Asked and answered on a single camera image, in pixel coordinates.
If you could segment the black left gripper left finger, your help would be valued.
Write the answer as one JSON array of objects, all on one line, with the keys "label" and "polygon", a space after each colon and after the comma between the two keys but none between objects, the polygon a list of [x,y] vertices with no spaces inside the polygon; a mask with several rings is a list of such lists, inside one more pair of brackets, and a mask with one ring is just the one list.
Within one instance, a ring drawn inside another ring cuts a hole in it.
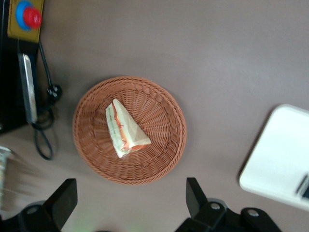
[{"label": "black left gripper left finger", "polygon": [[66,179],[58,189],[43,203],[56,227],[61,230],[78,202],[77,181]]}]

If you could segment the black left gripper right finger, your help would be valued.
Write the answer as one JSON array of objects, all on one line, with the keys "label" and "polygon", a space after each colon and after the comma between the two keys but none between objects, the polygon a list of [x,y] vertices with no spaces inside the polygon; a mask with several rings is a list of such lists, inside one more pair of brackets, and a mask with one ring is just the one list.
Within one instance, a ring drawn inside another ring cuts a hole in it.
[{"label": "black left gripper right finger", "polygon": [[186,205],[191,219],[207,227],[217,227],[226,215],[226,204],[207,198],[194,177],[186,179]]}]

